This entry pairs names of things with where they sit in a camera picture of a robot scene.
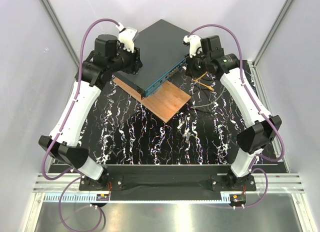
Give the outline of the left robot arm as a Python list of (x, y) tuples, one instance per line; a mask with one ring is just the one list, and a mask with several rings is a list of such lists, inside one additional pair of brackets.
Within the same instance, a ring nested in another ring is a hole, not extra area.
[(99, 35), (95, 39), (94, 50), (78, 69), (71, 97), (57, 125), (38, 141), (46, 157), (51, 156), (90, 178), (91, 185), (98, 190), (108, 184), (107, 171), (90, 158), (87, 149), (78, 146), (79, 136), (93, 103), (113, 74), (118, 71), (136, 74), (142, 67), (135, 38), (120, 33), (117, 37)]

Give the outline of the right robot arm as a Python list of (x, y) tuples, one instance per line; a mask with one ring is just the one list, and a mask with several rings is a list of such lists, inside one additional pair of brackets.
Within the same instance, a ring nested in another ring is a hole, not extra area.
[(224, 53), (219, 36), (186, 35), (183, 43), (189, 47), (186, 74), (192, 78), (204, 73), (214, 75), (230, 93), (244, 119), (245, 130), (236, 137), (239, 150), (223, 178), (229, 188), (238, 190), (248, 180), (258, 156), (274, 140), (282, 120), (261, 103), (240, 68), (243, 63), (235, 54)]

